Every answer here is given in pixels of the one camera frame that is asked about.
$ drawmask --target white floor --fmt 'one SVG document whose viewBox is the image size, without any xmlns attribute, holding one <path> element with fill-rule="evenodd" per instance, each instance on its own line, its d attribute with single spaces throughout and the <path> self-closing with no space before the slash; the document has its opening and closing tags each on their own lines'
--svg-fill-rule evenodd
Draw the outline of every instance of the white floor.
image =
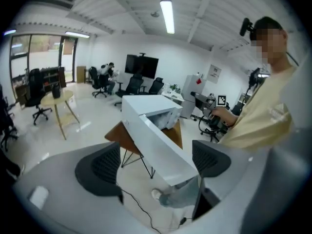
<svg viewBox="0 0 312 234">
<path fill-rule="evenodd" d="M 71 83 L 67 89 L 74 92 L 74 100 L 70 104 L 80 120 L 80 125 L 72 121 L 63 127 L 67 140 L 63 139 L 54 112 L 48 112 L 48 121 L 44 117 L 40 117 L 37 120 L 37 126 L 34 126 L 32 114 L 36 111 L 35 108 L 21 110 L 17 105 L 11 111 L 15 113 L 13 120 L 19 131 L 19 138 L 8 143 L 7 156 L 19 165 L 25 164 L 25 172 L 49 156 L 107 142 L 104 138 L 105 134 L 121 120 L 120 105 L 114 106 L 114 102 L 120 101 L 119 97 L 108 96 L 105 98 L 99 95 L 94 98 L 91 96 L 94 90 L 89 84 Z M 65 104 L 60 104 L 58 111 L 60 116 L 68 113 Z M 208 136 L 200 135 L 198 121 L 194 122 L 182 118 L 180 123 L 183 151 L 190 155 L 192 154 L 193 139 L 210 140 Z M 138 156 L 132 155 L 131 160 L 136 158 Z M 153 188 L 166 190 L 169 186 L 157 174 L 157 171 L 154 178 L 150 179 L 140 161 L 120 168 L 117 174 L 117 182 L 122 189 L 131 193 L 140 202 L 141 207 L 151 215 L 153 226 L 162 234 L 176 230 L 184 216 L 187 218 L 192 216 L 193 207 L 173 210 L 160 206 L 152 198 L 150 192 Z M 135 218 L 150 228 L 149 217 L 138 207 L 131 196 L 124 194 L 124 205 Z"/>
</svg>

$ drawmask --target tv screen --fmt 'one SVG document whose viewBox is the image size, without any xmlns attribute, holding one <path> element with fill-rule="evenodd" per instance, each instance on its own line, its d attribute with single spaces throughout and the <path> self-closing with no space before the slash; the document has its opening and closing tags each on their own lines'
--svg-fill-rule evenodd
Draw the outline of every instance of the tv screen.
<svg viewBox="0 0 312 234">
<path fill-rule="evenodd" d="M 151 57 L 138 57 L 127 55 L 125 72 L 130 74 L 142 74 L 147 78 L 155 78 L 158 59 Z"/>
</svg>

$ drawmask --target door frame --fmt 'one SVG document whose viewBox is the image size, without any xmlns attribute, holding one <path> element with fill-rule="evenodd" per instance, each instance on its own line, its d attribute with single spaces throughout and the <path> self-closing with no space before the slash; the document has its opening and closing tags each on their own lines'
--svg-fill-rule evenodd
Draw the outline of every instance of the door frame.
<svg viewBox="0 0 312 234">
<path fill-rule="evenodd" d="M 69 82 L 66 82 L 66 83 L 76 82 L 75 81 L 75 58 L 76 58 L 76 48 L 77 48 L 78 38 L 68 37 L 68 36 L 61 36 L 60 43 L 59 43 L 59 49 L 58 49 L 58 65 L 59 65 L 59 67 L 62 66 L 62 52 L 63 52 L 63 45 L 64 45 L 65 39 L 75 40 L 74 41 L 74 49 L 73 49 L 73 67 L 72 67 L 73 80 L 69 81 Z"/>
</svg>

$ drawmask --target black hair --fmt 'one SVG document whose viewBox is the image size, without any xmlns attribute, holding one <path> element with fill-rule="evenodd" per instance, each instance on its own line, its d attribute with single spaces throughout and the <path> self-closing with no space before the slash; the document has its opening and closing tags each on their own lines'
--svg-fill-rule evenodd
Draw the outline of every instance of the black hair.
<svg viewBox="0 0 312 234">
<path fill-rule="evenodd" d="M 255 22 L 253 30 L 250 32 L 250 40 L 256 40 L 257 30 L 266 30 L 266 29 L 279 29 L 282 30 L 282 26 L 272 18 L 263 17 Z"/>
</svg>

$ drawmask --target round table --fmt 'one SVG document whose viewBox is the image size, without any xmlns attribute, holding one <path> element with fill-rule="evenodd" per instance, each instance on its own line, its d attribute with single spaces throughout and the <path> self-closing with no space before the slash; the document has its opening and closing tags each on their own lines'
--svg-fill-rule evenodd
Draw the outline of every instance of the round table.
<svg viewBox="0 0 312 234">
<path fill-rule="evenodd" d="M 60 128 L 65 140 L 66 140 L 66 137 L 65 137 L 64 131 L 62 129 L 61 120 L 59 119 L 59 113 L 58 113 L 57 105 L 62 103 L 62 102 L 65 102 L 65 104 L 68 107 L 71 114 L 75 117 L 75 119 L 78 121 L 78 123 L 80 123 L 77 116 L 74 114 L 73 110 L 70 108 L 70 106 L 68 105 L 68 102 L 67 102 L 73 95 L 74 95 L 74 93 L 72 91 L 66 89 L 66 90 L 62 90 L 60 97 L 57 99 L 53 98 L 52 93 L 48 93 L 47 95 L 45 95 L 41 99 L 41 105 L 42 106 L 54 106 L 55 114 L 56 114 L 57 119 L 58 119 L 58 125 L 59 125 L 59 128 Z"/>
</svg>

